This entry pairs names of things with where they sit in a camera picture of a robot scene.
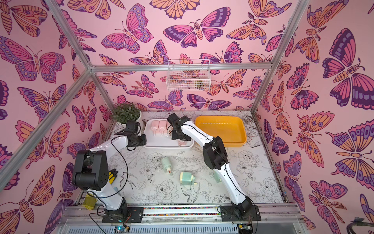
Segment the yellow plastic storage box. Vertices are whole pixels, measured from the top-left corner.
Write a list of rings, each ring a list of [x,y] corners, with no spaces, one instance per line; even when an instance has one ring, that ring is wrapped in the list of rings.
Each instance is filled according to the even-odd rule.
[[[198,116],[195,125],[205,133],[220,137],[225,147],[242,147],[247,142],[243,121],[235,116]]]

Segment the green leafy plant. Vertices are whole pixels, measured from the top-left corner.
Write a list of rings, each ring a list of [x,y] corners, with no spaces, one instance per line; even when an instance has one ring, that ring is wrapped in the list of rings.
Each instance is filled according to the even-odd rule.
[[[136,121],[140,118],[141,111],[133,103],[122,103],[114,107],[112,117],[120,124]]]

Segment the green sharpener left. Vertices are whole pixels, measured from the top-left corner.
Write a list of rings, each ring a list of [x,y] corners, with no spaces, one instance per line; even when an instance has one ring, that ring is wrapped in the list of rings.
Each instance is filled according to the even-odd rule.
[[[161,159],[161,164],[163,167],[163,171],[170,176],[172,176],[172,163],[168,157],[164,157]]]

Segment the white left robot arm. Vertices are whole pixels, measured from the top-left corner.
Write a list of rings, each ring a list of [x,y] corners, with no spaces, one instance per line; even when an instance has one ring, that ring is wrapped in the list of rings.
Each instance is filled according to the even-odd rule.
[[[126,201],[109,182],[108,159],[122,154],[121,149],[134,150],[146,144],[146,136],[141,133],[142,125],[130,121],[114,137],[90,150],[76,153],[72,183],[89,195],[98,199],[107,211],[126,209]]]

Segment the white plastic storage box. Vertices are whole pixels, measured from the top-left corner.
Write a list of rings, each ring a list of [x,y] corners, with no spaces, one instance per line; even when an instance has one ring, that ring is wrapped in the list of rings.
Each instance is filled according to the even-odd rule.
[[[145,126],[144,134],[147,138],[147,143],[144,145],[145,148],[149,149],[190,149],[194,145],[194,140],[186,141],[187,145],[185,147],[179,147],[178,146],[178,140],[171,140],[171,132],[173,128],[171,125],[167,124],[167,132],[162,136],[160,134],[157,134],[156,136],[153,136],[153,133],[151,131],[151,123],[152,121],[167,121],[166,119],[152,119],[149,120]]]

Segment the green sharpener lower right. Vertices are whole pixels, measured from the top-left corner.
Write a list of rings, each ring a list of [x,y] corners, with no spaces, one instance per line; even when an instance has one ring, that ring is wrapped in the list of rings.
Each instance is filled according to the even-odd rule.
[[[222,182],[222,180],[221,180],[219,174],[216,173],[215,171],[213,172],[213,178],[215,179],[215,181],[216,181],[217,183],[221,183],[221,182]]]

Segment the green sharpener lower centre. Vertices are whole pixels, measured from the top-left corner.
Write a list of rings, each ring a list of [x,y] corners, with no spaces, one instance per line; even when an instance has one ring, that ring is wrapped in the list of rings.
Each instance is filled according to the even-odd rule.
[[[191,172],[181,172],[179,179],[181,185],[197,185],[196,177]]]

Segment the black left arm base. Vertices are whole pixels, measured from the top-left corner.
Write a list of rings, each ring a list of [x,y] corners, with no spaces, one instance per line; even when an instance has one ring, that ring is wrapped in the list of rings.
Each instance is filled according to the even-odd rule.
[[[102,223],[141,223],[144,207],[128,206],[125,200],[122,201],[119,209],[105,210]]]

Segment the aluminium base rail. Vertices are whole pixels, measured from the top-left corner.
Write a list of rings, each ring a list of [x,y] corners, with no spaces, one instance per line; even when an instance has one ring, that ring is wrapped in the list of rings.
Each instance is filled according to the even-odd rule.
[[[306,234],[295,205],[258,204],[261,221],[222,221],[219,204],[144,206],[141,223],[102,223],[102,212],[66,209],[56,234],[114,234],[129,226],[129,234]]]

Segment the green circuit board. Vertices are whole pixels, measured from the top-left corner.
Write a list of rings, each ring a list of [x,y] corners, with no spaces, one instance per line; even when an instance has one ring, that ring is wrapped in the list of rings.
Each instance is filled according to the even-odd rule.
[[[114,234],[128,234],[130,231],[129,226],[115,226]]]

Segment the yellow rubber glove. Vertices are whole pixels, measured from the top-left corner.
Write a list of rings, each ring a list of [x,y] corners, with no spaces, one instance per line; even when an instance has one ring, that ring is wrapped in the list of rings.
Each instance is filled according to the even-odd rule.
[[[110,184],[113,184],[113,182],[116,180],[118,175],[118,171],[116,169],[112,169],[109,171],[109,178],[108,181]]]

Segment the pink sharpener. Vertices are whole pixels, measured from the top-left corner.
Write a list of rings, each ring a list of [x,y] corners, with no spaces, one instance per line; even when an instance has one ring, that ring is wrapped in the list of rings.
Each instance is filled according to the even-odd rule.
[[[179,147],[185,147],[187,145],[185,140],[178,140],[178,146]]]
[[[167,132],[167,124],[168,124],[168,122],[165,121],[165,120],[163,120],[163,121],[159,121],[159,126],[158,126],[158,128],[159,128],[159,133],[160,133],[160,135],[163,136],[163,135]]]
[[[157,134],[160,133],[160,130],[159,130],[159,121],[152,121],[152,123],[151,123],[151,131],[153,133],[153,136],[156,136]]]

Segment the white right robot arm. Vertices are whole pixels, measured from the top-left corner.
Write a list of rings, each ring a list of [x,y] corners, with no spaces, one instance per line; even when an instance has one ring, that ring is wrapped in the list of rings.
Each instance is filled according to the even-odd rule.
[[[229,193],[234,215],[238,219],[248,218],[254,205],[231,171],[223,140],[219,136],[213,137],[205,133],[187,116],[180,118],[176,114],[171,114],[167,121],[172,127],[172,140],[194,140],[202,147],[206,166],[215,171]]]

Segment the green sharpener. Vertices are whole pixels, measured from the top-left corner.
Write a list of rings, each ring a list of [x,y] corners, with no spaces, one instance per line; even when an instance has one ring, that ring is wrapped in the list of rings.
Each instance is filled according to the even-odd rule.
[[[179,179],[181,185],[197,185],[196,177],[191,172],[181,172]]]
[[[170,176],[172,176],[172,163],[168,157],[164,157],[161,159],[161,164],[163,167],[163,171]]]
[[[222,182],[222,180],[221,180],[219,174],[216,173],[215,171],[213,172],[213,178],[215,179],[215,181],[216,181],[217,183],[221,183],[221,182]]]

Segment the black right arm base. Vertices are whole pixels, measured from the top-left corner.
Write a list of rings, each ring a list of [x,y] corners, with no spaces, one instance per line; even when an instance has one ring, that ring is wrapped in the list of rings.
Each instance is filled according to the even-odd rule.
[[[245,197],[242,203],[236,205],[220,205],[217,211],[221,214],[222,221],[261,221],[258,206],[249,197]]]

